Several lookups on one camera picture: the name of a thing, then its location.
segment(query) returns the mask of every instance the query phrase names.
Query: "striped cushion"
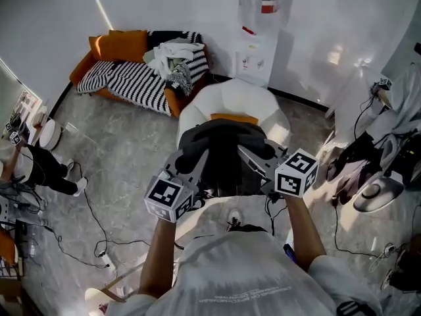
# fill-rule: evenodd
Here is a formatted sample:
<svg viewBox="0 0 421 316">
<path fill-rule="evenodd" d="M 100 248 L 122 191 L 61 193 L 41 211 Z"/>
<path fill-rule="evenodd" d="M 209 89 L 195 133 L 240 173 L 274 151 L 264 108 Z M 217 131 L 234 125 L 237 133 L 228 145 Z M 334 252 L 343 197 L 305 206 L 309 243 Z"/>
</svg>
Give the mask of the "striped cushion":
<svg viewBox="0 0 421 316">
<path fill-rule="evenodd" d="M 193 85 L 209 70 L 208 61 L 203 50 L 195 51 L 193 60 L 184 61 L 190 69 L 191 83 Z"/>
<path fill-rule="evenodd" d="M 115 62 L 96 62 L 79 82 L 76 91 L 78 93 L 89 93 L 97 92 L 98 90 L 105 88 L 111 79 L 112 72 L 116 65 Z"/>
<path fill-rule="evenodd" d="M 184 64 L 187 65 L 189 76 L 186 76 L 185 69 L 180 69 L 181 65 L 179 65 L 172 71 L 165 84 L 165 88 L 171 89 L 178 99 L 189 96 L 200 77 L 209 71 L 203 50 L 194 51 L 193 59 L 183 60 L 183 66 Z"/>
<path fill-rule="evenodd" d="M 145 63 L 125 62 L 108 83 L 109 91 L 133 104 L 171 115 L 164 95 L 165 81 Z"/>
</svg>

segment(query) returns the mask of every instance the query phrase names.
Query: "white t-shirt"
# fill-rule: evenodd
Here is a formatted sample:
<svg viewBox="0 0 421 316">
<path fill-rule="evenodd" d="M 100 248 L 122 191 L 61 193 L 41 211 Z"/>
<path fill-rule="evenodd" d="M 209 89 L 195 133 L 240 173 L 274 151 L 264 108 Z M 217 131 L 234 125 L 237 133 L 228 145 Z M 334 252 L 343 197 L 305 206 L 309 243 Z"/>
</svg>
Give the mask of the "white t-shirt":
<svg viewBox="0 0 421 316">
<path fill-rule="evenodd" d="M 10 141 L 0 139 L 0 174 L 3 172 L 5 164 L 9 162 L 15 149 L 16 147 Z M 17 179 L 23 177 L 20 182 L 27 181 L 31 175 L 33 165 L 31 151 L 27 147 L 23 147 L 13 169 L 13 176 Z"/>
<path fill-rule="evenodd" d="M 266 232 L 228 232 L 186 246 L 174 286 L 161 298 L 110 302 L 107 316 L 336 315 L 343 302 L 379 301 L 344 260 L 317 257 L 304 272 Z"/>
</svg>

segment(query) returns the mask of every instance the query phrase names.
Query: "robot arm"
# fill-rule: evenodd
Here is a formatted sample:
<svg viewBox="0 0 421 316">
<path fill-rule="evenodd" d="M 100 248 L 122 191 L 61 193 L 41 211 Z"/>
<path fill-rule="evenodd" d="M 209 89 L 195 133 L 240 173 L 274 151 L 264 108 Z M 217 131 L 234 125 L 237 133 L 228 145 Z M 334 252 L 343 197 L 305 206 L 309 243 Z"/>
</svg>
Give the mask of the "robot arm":
<svg viewBox="0 0 421 316">
<path fill-rule="evenodd" d="M 265 149 L 258 153 L 238 145 L 239 156 L 262 176 L 261 192 L 276 201 L 281 194 L 301 198 L 316 180 L 318 161 L 302 149 L 287 156 L 286 149 L 264 140 Z M 152 177 L 144 198 L 148 212 L 175 223 L 191 210 L 202 194 L 199 189 L 209 150 L 206 149 L 192 167 L 186 166 L 183 149 L 174 152 L 157 176 Z"/>
</svg>

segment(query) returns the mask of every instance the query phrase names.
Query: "forearm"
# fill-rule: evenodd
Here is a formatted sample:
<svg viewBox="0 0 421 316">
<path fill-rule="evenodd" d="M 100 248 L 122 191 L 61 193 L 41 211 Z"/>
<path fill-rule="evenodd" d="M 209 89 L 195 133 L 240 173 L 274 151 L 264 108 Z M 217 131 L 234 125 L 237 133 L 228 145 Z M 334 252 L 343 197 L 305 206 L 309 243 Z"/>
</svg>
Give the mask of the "forearm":
<svg viewBox="0 0 421 316">
<path fill-rule="evenodd" d="M 325 255 L 326 251 L 304 200 L 290 196 L 285 200 L 291 219 L 297 264 L 307 271 L 313 260 Z"/>
<path fill-rule="evenodd" d="M 160 298 L 172 287 L 176 224 L 159 219 L 140 276 L 139 294 Z"/>
<path fill-rule="evenodd" d="M 3 172 L 1 173 L 1 180 L 8 182 L 12 178 L 14 167 L 18 161 L 18 156 L 19 150 L 14 149 L 11 158 L 3 168 Z"/>
</svg>

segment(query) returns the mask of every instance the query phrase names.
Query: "gray tiled floor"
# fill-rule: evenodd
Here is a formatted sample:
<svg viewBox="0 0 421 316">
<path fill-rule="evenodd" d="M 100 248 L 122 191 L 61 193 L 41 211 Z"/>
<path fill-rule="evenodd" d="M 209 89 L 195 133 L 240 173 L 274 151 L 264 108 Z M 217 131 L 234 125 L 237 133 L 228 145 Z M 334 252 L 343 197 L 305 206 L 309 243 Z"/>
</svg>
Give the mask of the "gray tiled floor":
<svg viewBox="0 0 421 316">
<path fill-rule="evenodd" d="M 313 108 L 288 99 L 279 98 L 278 101 L 293 132 L 290 150 L 302 147 L 316 155 L 330 133 L 332 122 Z M 178 121 L 125 103 L 100 97 L 79 97 L 73 91 L 67 95 L 55 118 L 63 126 L 71 123 L 78 129 L 74 133 L 64 131 L 54 152 L 64 160 L 73 157 L 82 164 L 84 175 L 89 179 L 89 201 L 109 238 L 149 241 L 156 219 L 146 212 L 143 195 L 151 176 L 176 148 Z M 76 167 L 71 178 L 77 180 L 78 175 Z M 328 203 L 335 186 L 320 183 L 322 185 L 317 190 L 307 195 L 306 202 L 328 252 L 344 257 L 355 274 L 365 280 L 379 298 L 392 295 L 386 315 L 410 315 L 418 303 L 414 294 L 403 295 L 393 288 L 380 292 L 380 283 L 391 268 L 394 256 L 378 261 L 370 268 L 374 259 L 335 250 L 335 211 Z M 101 261 L 93 256 L 93 249 L 97 241 L 103 239 L 103 234 L 93 220 L 85 198 L 57 194 L 45 188 L 39 192 L 49 201 L 43 215 L 57 234 L 62 235 L 63 249 L 84 261 L 101 265 Z M 373 251 L 380 253 L 388 242 L 399 245 L 407 241 L 415 197 L 414 194 L 404 194 L 393 205 L 371 215 L 358 215 L 349 205 L 339 207 L 339 246 L 370 251 L 376 238 Z M 186 244 L 194 236 L 224 232 L 226 216 L 233 207 L 240 208 L 249 223 L 270 230 L 263 203 L 264 198 L 260 196 L 212 199 L 199 217 L 196 228 L 183 236 L 179 243 Z M 283 203 L 280 201 L 272 210 L 275 212 L 281 207 Z M 276 237 L 283 242 L 290 229 L 286 210 L 276 219 L 275 228 Z M 54 236 L 46 230 L 31 227 L 30 232 L 39 243 L 34 259 L 41 266 L 27 261 L 25 288 L 45 315 L 85 315 L 85 290 L 103 287 L 113 279 L 113 273 L 82 265 L 65 256 L 57 247 Z M 147 246 L 143 244 L 109 245 L 110 256 L 119 264 L 119 275 L 132 267 L 146 251 Z M 128 278 L 124 284 L 126 288 L 135 288 L 137 280 L 138 277 Z"/>
</svg>

